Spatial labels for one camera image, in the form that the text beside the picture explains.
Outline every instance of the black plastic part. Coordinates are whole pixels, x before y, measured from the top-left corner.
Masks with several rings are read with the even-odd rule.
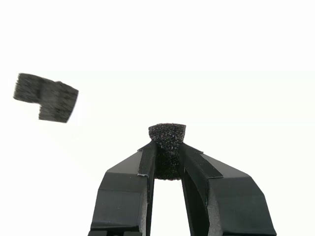
[[[150,236],[156,152],[151,142],[105,173],[90,234]]]
[[[151,141],[106,172],[89,236],[150,236],[159,150]],[[276,236],[249,175],[186,144],[179,148],[179,175],[192,236]]]
[[[253,179],[188,145],[180,173],[192,236],[276,236],[265,197]]]

